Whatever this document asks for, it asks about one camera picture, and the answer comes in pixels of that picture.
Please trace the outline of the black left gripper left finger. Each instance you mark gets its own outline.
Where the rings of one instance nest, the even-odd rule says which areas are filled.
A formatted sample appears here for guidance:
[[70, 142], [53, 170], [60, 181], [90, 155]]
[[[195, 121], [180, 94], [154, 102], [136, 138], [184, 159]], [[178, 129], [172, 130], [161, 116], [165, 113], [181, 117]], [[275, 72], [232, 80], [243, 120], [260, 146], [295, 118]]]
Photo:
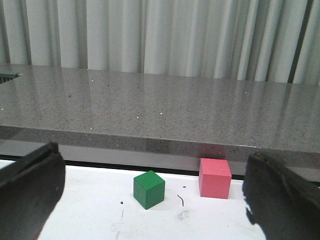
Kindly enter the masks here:
[[59, 146], [50, 142], [0, 170], [0, 238], [38, 239], [66, 179]]

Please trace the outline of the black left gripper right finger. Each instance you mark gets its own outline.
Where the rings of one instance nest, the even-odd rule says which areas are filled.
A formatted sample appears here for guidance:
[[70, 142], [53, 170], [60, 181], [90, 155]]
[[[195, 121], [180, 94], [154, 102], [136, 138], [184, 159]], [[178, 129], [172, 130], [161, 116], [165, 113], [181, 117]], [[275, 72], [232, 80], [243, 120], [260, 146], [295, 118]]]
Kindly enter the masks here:
[[320, 189], [263, 152], [247, 159], [246, 215], [267, 240], [318, 240]]

